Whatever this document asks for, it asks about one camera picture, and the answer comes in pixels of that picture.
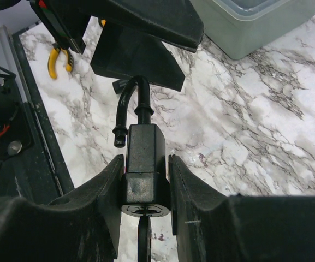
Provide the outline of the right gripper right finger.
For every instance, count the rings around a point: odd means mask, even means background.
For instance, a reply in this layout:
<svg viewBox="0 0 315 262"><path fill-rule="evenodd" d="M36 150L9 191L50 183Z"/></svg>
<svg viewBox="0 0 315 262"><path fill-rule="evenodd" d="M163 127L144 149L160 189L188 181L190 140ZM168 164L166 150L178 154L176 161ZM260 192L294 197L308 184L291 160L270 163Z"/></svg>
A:
<svg viewBox="0 0 315 262"><path fill-rule="evenodd" d="M315 196L225 196L168 164L179 261L315 261Z"/></svg>

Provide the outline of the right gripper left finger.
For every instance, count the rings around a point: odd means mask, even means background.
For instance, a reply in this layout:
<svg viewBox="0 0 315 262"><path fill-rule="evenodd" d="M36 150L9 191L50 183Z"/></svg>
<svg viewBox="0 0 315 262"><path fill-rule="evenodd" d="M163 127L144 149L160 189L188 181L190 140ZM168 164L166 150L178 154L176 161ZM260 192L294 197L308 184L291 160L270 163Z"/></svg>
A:
<svg viewBox="0 0 315 262"><path fill-rule="evenodd" d="M118 204L123 155L48 205L0 197L0 261L113 261L118 256Z"/></svg>

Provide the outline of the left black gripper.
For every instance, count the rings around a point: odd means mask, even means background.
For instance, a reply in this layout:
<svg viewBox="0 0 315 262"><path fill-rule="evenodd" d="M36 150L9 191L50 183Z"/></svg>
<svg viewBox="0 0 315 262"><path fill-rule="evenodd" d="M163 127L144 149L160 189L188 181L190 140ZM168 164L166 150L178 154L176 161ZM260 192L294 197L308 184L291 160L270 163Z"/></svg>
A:
<svg viewBox="0 0 315 262"><path fill-rule="evenodd" d="M70 1L30 1L30 6L61 48L82 54L88 16Z"/></svg>

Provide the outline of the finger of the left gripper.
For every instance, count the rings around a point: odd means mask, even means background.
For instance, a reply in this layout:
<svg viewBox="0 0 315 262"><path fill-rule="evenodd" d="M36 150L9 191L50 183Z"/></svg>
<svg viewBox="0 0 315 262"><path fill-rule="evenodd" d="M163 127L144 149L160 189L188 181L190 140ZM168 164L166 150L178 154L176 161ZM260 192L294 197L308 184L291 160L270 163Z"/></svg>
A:
<svg viewBox="0 0 315 262"><path fill-rule="evenodd" d="M181 91L185 75L171 52L156 38L122 26L104 26L91 60L96 75L149 83Z"/></svg>
<svg viewBox="0 0 315 262"><path fill-rule="evenodd" d="M191 1L79 1L81 12L196 52L204 25Z"/></svg>

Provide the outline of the black head key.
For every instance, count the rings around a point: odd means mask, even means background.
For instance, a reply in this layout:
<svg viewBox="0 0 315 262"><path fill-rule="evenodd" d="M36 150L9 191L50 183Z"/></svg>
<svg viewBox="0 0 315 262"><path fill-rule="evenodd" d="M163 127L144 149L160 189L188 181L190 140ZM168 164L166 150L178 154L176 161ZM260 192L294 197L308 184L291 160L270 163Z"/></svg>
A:
<svg viewBox="0 0 315 262"><path fill-rule="evenodd" d="M151 220L149 216L142 216L138 224L138 262L151 261Z"/></svg>

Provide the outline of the black padlock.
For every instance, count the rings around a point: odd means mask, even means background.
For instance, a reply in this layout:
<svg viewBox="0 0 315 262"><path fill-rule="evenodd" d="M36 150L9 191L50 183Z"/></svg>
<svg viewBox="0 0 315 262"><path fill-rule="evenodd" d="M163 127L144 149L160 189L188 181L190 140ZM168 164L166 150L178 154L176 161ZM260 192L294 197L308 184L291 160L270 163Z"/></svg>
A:
<svg viewBox="0 0 315 262"><path fill-rule="evenodd" d="M128 104L138 92L134 110L138 122L127 125ZM120 182L122 212L134 217L163 217L171 209L170 183L166 174L165 137L151 122L150 85L143 76L131 78L117 106L114 145L126 147L126 167Z"/></svg>

